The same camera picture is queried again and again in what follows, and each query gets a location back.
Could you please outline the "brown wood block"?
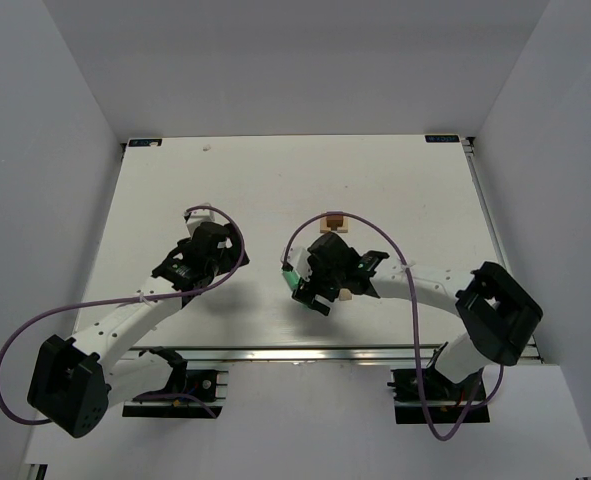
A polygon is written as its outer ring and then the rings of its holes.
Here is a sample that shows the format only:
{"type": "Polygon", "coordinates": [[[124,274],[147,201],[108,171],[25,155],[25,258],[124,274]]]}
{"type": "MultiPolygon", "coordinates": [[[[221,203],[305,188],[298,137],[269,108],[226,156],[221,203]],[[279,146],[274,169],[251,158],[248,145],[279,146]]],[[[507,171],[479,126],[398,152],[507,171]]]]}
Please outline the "brown wood block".
{"type": "Polygon", "coordinates": [[[339,230],[344,226],[342,215],[329,215],[326,217],[326,226],[331,230],[339,230]]]}

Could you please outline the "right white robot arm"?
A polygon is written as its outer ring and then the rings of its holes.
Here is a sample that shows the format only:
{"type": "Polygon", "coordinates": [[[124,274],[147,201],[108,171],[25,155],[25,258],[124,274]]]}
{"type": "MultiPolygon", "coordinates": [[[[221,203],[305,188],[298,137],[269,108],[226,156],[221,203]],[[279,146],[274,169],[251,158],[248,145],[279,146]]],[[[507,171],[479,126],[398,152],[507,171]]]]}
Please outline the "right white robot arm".
{"type": "Polygon", "coordinates": [[[354,296],[416,301],[457,316],[465,331],[431,363],[438,376],[460,384],[488,365],[514,366],[543,317],[537,302],[501,265],[470,272],[405,265],[382,251],[358,253],[327,232],[309,247],[291,247],[286,272],[295,301],[328,315],[342,290],[354,296]]]}

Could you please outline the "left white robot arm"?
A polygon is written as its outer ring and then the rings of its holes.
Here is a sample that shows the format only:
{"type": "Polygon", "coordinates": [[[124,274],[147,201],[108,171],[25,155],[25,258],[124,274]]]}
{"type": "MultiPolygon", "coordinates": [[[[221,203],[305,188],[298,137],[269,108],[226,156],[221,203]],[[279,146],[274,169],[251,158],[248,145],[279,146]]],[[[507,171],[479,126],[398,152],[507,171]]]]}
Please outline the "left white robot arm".
{"type": "Polygon", "coordinates": [[[125,355],[191,302],[192,291],[248,262],[232,224],[199,223],[152,271],[136,302],[120,304],[67,339],[53,335],[44,341],[29,387],[29,404],[80,438],[116,404],[140,395],[187,392],[187,362],[175,350],[152,347],[135,358],[125,355]]]}

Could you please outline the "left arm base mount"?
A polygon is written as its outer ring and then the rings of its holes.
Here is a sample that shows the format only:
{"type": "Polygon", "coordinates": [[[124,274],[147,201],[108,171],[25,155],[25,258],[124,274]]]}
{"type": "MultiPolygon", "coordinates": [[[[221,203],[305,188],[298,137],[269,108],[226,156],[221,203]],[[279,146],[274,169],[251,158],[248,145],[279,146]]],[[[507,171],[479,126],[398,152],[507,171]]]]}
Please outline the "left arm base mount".
{"type": "Polygon", "coordinates": [[[171,368],[165,385],[126,402],[122,416],[155,419],[216,419],[223,408],[228,371],[220,367],[194,367],[169,348],[144,350],[138,357],[152,356],[171,368]]]}

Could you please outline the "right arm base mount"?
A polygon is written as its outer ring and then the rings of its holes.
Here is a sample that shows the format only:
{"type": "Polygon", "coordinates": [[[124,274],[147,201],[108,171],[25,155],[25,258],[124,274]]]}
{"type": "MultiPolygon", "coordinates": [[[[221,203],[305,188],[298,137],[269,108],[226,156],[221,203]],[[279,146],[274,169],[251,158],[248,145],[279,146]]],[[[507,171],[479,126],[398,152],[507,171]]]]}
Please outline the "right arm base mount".
{"type": "MultiPolygon", "coordinates": [[[[392,390],[395,421],[398,425],[425,425],[417,376],[414,368],[391,371],[391,380],[387,386],[392,390]]],[[[437,425],[454,424],[463,412],[471,393],[476,389],[469,413],[464,423],[489,423],[491,418],[488,407],[484,405],[486,389],[479,374],[471,374],[462,383],[454,385],[442,383],[436,372],[424,373],[424,388],[428,410],[437,425]]]]}

